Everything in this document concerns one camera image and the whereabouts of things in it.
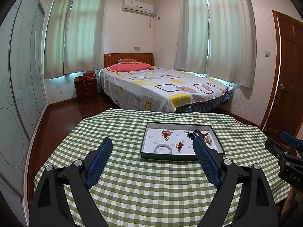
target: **wooden floor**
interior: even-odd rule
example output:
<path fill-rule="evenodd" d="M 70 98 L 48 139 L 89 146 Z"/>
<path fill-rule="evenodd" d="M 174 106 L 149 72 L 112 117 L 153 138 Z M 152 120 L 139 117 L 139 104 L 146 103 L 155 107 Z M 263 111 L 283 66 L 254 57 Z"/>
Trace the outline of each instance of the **wooden floor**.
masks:
<path fill-rule="evenodd" d="M 119 108 L 105 94 L 99 94 L 99 102 L 78 105 L 76 99 L 48 106 L 34 140 L 28 169 L 28 202 L 33 197 L 34 178 L 50 155 L 83 119 L 109 108 Z"/>

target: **blue plaid bed skirt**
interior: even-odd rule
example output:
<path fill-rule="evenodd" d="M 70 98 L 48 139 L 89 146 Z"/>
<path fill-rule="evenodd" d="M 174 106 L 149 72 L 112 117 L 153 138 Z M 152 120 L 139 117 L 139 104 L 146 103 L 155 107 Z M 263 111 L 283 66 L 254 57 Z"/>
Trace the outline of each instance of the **blue plaid bed skirt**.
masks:
<path fill-rule="evenodd" d="M 177 107 L 176 113 L 193 113 L 193 112 L 198 112 L 198 113 L 206 113 L 215 107 L 219 106 L 221 103 L 228 103 L 228 99 L 231 98 L 232 92 L 227 91 L 225 92 L 224 95 L 209 100 L 207 102 L 197 102 L 193 104 L 187 104 L 181 107 Z"/>

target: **red brooch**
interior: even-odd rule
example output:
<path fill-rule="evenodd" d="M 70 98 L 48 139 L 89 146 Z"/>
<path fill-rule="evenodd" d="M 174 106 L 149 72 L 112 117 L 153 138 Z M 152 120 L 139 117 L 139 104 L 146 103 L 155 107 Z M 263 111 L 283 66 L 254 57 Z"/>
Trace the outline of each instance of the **red brooch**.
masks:
<path fill-rule="evenodd" d="M 164 136 L 165 140 L 168 141 L 169 140 L 169 136 L 172 134 L 172 132 L 169 131 L 169 130 L 163 130 L 161 132 L 161 134 L 162 134 L 162 136 Z"/>
<path fill-rule="evenodd" d="M 178 149 L 178 152 L 177 153 L 180 153 L 181 152 L 181 148 L 183 147 L 183 143 L 182 142 L 179 142 L 179 144 L 176 144 L 176 148 Z"/>

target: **screw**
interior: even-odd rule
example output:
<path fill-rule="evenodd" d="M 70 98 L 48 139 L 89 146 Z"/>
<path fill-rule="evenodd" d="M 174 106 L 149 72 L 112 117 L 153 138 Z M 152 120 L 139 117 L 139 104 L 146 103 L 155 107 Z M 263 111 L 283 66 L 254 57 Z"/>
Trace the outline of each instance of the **screw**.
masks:
<path fill-rule="evenodd" d="M 231 160 L 230 159 L 225 159 L 224 164 L 226 164 L 228 166 L 231 165 Z"/>
<path fill-rule="evenodd" d="M 254 168 L 257 169 L 257 170 L 260 170 L 261 166 L 259 164 L 254 164 Z"/>
<path fill-rule="evenodd" d="M 82 165 L 82 160 L 78 159 L 75 161 L 74 164 L 75 164 L 75 166 L 80 166 L 80 165 Z"/>
<path fill-rule="evenodd" d="M 53 169 L 53 166 L 52 166 L 52 165 L 48 165 L 48 166 L 46 167 L 46 170 L 47 170 L 47 171 L 50 171 L 51 169 Z"/>

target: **wardrobe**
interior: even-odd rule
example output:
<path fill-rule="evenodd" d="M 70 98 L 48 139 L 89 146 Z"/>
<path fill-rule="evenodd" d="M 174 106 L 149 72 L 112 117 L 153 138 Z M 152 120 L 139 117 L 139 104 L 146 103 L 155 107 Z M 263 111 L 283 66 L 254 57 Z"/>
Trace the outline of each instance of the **wardrobe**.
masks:
<path fill-rule="evenodd" d="M 39 0 L 17 0 L 0 27 L 0 191 L 24 226 L 25 163 L 47 102 L 41 69 L 43 19 Z"/>

